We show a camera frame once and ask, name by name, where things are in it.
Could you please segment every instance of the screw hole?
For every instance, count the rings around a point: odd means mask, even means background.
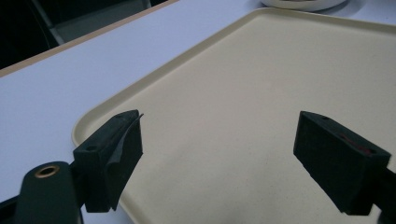
[[[49,165],[41,168],[35,173],[35,177],[37,178],[46,178],[52,175],[55,175],[59,172],[59,166],[57,165]]]

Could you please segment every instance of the beige tray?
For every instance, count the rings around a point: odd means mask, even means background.
[[[372,224],[376,208],[340,214],[292,150],[306,110],[396,155],[396,27],[256,10],[90,111],[75,143],[130,109],[145,114],[120,201],[135,223]]]

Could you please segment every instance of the tray rim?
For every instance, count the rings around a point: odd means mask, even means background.
[[[80,136],[80,134],[78,134],[80,133],[79,130],[84,130],[83,127],[85,126],[84,125],[85,123],[89,123],[92,120],[96,120],[98,117],[101,117],[101,115],[106,114],[108,112],[108,109],[104,110],[104,108],[110,108],[113,105],[116,105],[115,102],[122,102],[122,100],[120,99],[125,98],[126,95],[130,97],[137,94],[138,92],[142,91],[153,82],[166,76],[166,74],[172,71],[174,68],[177,68],[179,65],[186,62],[188,59],[191,58],[191,56],[196,55],[197,53],[202,52],[205,49],[208,49],[210,46],[220,41],[224,36],[231,34],[232,32],[236,31],[238,28],[247,24],[249,21],[260,16],[261,14],[268,14],[268,15],[281,16],[281,17],[291,17],[300,20],[308,20],[312,22],[325,22],[334,25],[353,27],[355,29],[371,30],[380,33],[393,33],[394,35],[396,35],[396,25],[392,25],[392,24],[385,24],[385,23],[372,22],[372,21],[359,21],[359,20],[339,18],[328,15],[320,15],[311,12],[302,12],[302,11],[295,11],[295,10],[288,10],[281,8],[273,8],[273,7],[255,9],[250,13],[248,13],[247,15],[243,16],[242,18],[218,30],[217,32],[215,32],[213,35],[206,38],[205,40],[181,52],[176,57],[170,59],[166,63],[148,72],[146,75],[142,76],[135,82],[131,83],[126,88],[109,96],[98,105],[93,106],[76,121],[71,133],[73,144],[77,147],[85,140],[85,139],[82,140],[79,137]]]

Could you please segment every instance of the table surface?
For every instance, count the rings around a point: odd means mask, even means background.
[[[0,202],[17,195],[37,165],[73,160],[71,132],[84,113],[259,7],[260,0],[179,0],[0,77]],[[317,13],[396,24],[395,11],[393,0],[347,0]],[[85,223],[133,223],[120,207],[82,210]]]

